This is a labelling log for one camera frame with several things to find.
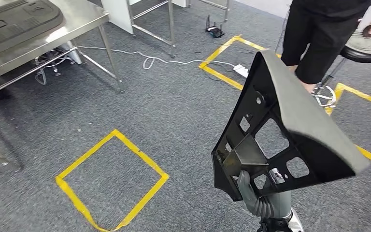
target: metal stand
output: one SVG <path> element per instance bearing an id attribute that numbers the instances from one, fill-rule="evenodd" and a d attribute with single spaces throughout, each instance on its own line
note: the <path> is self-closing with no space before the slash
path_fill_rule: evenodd
<path id="1" fill-rule="evenodd" d="M 219 9 L 221 9 L 221 10 L 224 10 L 225 11 L 225 14 L 224 14 L 224 21 L 223 21 L 223 23 L 226 23 L 228 21 L 228 11 L 229 11 L 229 1 L 230 0 L 227 0 L 227 3 L 226 3 L 225 6 L 220 5 L 220 4 L 217 4 L 217 3 L 212 2 L 212 1 L 209 1 L 209 0 L 199 0 L 199 1 L 204 2 L 204 3 L 208 4 L 208 5 L 213 6 L 213 7 L 217 7 Z M 191 0 L 187 0 L 187 7 L 190 7 L 190 6 L 191 6 Z"/>
<path id="2" fill-rule="evenodd" d="M 314 91 L 311 93 L 315 97 L 316 101 L 321 107 L 335 108 L 336 103 L 336 94 L 335 91 L 328 86 L 328 83 L 332 80 L 335 74 L 346 62 L 346 58 L 342 57 L 342 60 L 339 61 L 338 65 L 332 70 L 330 74 L 324 77 L 320 83 L 317 84 Z"/>
<path id="3" fill-rule="evenodd" d="M 150 36 L 152 36 L 152 37 L 154 37 L 154 38 L 156 38 L 156 39 L 158 39 L 158 40 L 160 40 L 160 41 L 162 41 L 162 42 L 164 42 L 164 43 L 166 43 L 166 44 L 168 44 L 168 45 L 170 45 L 171 46 L 171 54 L 170 55 L 171 55 L 171 57 L 175 57 L 175 51 L 174 51 L 174 49 L 175 49 L 174 17 L 173 17 L 173 7 L 172 7 L 171 0 L 166 0 L 166 1 L 162 2 L 162 3 L 159 3 L 159 4 L 151 7 L 150 9 L 147 9 L 147 10 L 145 10 L 145 11 L 143 11 L 140 14 L 137 14 L 135 16 L 133 16 L 133 11 L 131 10 L 130 1 L 129 0 L 126 0 L 126 1 L 127 1 L 128 14 L 130 16 L 131 26 L 134 27 L 134 28 L 136 28 L 136 29 L 138 29 L 138 30 L 140 30 L 140 31 L 142 31 L 142 32 L 144 32 L 144 33 L 146 33 L 146 34 L 148 34 L 148 35 L 150 35 Z M 156 34 L 150 32 L 150 31 L 148 31 L 148 30 L 146 30 L 146 29 L 144 29 L 144 28 L 142 28 L 139 25 L 136 25 L 134 23 L 134 20 L 135 19 L 137 19 L 137 18 L 139 18 L 139 17 L 141 17 L 141 16 L 143 16 L 143 15 L 145 15 L 145 14 L 147 14 L 147 13 L 149 13 L 149 12 L 155 10 L 155 9 L 157 9 L 158 7 L 165 5 L 165 4 L 168 4 L 168 6 L 169 6 L 170 38 L 171 38 L 170 41 L 168 41 L 168 40 L 166 40 L 164 38 L 161 38 L 161 37 L 157 36 Z"/>

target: white cable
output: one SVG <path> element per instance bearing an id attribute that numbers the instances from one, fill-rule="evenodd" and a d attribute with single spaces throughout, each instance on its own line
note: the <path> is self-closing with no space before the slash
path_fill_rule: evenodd
<path id="1" fill-rule="evenodd" d="M 85 47 L 85 46 L 79 46 L 81 48 L 86 48 L 86 49 L 100 49 L 100 50 L 106 50 L 106 48 L 104 47 Z M 121 52 L 121 53 L 125 53 L 125 54 L 139 54 L 140 56 L 143 56 L 143 57 L 146 57 L 146 59 L 144 60 L 143 62 L 143 68 L 144 69 L 150 69 L 153 64 L 154 64 L 154 61 L 155 60 L 159 60 L 163 63 L 166 63 L 166 64 L 169 64 L 169 63 L 176 63 L 176 64 L 190 64 L 190 63 L 193 63 L 193 62 L 212 62 L 212 63 L 219 63 L 219 64 L 227 64 L 229 66 L 232 66 L 232 67 L 235 67 L 235 65 L 233 64 L 230 64 L 230 63 L 227 63 L 227 62 L 221 62 L 221 61 L 216 61 L 216 60 L 192 60 L 192 61 L 189 61 L 189 62 L 180 62 L 180 61 L 165 61 L 165 60 L 162 60 L 158 57 L 151 57 L 151 56 L 147 56 L 139 51 L 136 51 L 136 52 L 126 52 L 126 51 L 122 51 L 122 50 L 114 50 L 114 49 L 111 49 L 112 51 L 114 52 Z M 147 61 L 151 59 L 151 62 L 150 62 L 150 65 L 149 66 L 146 66 L 147 64 Z"/>

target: black disc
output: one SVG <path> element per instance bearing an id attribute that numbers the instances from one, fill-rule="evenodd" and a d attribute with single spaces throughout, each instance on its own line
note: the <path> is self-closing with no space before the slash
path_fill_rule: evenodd
<path id="1" fill-rule="evenodd" d="M 365 38 L 361 32 L 353 33 L 341 55 L 358 63 L 371 63 L 371 37 Z"/>
<path id="2" fill-rule="evenodd" d="M 363 31 L 362 31 L 362 36 L 365 37 L 365 38 L 369 38 L 371 37 L 371 34 L 369 34 L 369 31 L 371 30 L 371 24 L 370 25 L 367 25 Z"/>

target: power strip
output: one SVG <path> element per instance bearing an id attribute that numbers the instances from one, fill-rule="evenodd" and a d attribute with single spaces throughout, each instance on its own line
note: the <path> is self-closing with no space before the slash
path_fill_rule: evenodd
<path id="1" fill-rule="evenodd" d="M 242 66 L 241 64 L 234 67 L 234 71 L 236 71 L 239 75 L 247 78 L 248 77 L 248 68 Z"/>

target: black stool seat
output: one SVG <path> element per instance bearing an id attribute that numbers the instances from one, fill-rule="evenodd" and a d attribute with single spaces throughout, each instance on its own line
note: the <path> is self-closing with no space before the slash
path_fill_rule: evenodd
<path id="1" fill-rule="evenodd" d="M 357 63 L 371 63 L 371 38 L 354 32 L 342 49 L 341 56 Z"/>

